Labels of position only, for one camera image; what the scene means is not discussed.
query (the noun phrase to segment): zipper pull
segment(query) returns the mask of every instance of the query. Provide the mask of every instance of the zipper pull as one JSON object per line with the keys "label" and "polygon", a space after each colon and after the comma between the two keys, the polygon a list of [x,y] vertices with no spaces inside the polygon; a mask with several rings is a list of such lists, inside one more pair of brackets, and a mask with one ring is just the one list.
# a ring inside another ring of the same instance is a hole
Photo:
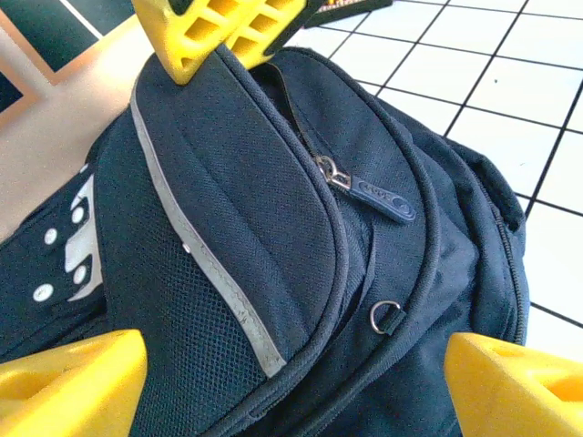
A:
{"label": "zipper pull", "polygon": [[318,156],[316,165],[333,187],[340,188],[351,198],[360,200],[369,207],[375,208],[397,223],[407,224],[415,220],[417,213],[411,204],[398,194],[379,188],[356,176],[342,173],[336,163],[329,157]]}

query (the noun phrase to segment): dark fabric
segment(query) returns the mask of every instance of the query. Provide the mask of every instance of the dark fabric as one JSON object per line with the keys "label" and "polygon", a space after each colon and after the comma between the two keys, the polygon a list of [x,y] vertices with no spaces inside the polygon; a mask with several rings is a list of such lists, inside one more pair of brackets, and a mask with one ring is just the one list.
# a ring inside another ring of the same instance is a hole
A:
{"label": "dark fabric", "polygon": [[[152,58],[136,96],[174,199],[287,364],[265,376],[183,248],[130,111],[89,154],[102,294],[69,307],[63,287],[63,296],[34,305],[40,279],[23,279],[63,262],[41,253],[38,240],[51,223],[70,224],[77,177],[0,248],[0,292],[14,303],[0,310],[2,360],[140,329],[148,348],[132,429],[140,437],[459,435],[443,374],[450,335],[525,339],[525,219],[495,167],[303,49],[247,72],[220,47],[184,87]],[[327,185],[316,165],[322,155],[406,199],[414,220],[397,222]],[[375,314],[391,335],[369,321],[381,300],[402,307]],[[65,312],[54,316],[55,308]]]}

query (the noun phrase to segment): d-ring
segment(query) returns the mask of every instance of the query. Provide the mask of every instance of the d-ring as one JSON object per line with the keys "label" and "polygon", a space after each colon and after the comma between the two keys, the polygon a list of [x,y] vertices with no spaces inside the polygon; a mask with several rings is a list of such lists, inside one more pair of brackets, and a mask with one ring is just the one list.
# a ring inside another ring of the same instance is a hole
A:
{"label": "d-ring", "polygon": [[375,312],[383,305],[393,305],[398,310],[401,309],[401,305],[399,305],[397,302],[394,302],[392,300],[379,300],[378,302],[376,302],[373,305],[373,307],[371,308],[371,313],[370,313],[370,321],[371,321],[371,327],[373,328],[373,331],[376,332],[377,334],[385,334],[385,332],[382,332],[381,330],[379,330],[379,327],[376,325],[376,321],[374,321]]}

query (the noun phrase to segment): white tile floor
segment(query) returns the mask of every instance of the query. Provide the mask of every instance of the white tile floor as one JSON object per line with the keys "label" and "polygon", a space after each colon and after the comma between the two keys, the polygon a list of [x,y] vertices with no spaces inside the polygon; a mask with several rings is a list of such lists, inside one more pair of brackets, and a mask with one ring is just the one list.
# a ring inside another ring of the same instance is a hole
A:
{"label": "white tile floor", "polygon": [[527,345],[583,361],[583,1],[396,0],[291,44],[495,162],[528,216]]}

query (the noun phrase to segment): black mesh fabric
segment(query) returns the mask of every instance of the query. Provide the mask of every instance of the black mesh fabric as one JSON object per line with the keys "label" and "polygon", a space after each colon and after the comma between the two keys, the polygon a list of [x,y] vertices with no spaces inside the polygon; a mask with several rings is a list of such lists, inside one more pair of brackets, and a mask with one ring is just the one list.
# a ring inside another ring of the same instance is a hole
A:
{"label": "black mesh fabric", "polygon": [[97,219],[113,328],[140,329],[148,348],[132,435],[196,435],[265,375],[230,309],[170,226],[128,114],[118,123],[96,173]]}

